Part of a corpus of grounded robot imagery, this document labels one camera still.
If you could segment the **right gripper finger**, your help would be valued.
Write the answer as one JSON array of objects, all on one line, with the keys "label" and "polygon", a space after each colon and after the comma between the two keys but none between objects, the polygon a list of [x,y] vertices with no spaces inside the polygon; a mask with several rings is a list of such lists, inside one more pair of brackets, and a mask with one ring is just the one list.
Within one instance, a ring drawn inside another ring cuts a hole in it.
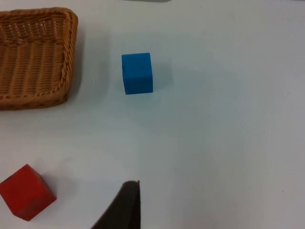
[{"label": "right gripper finger", "polygon": [[141,192],[139,181],[126,181],[92,229],[140,229]]}]

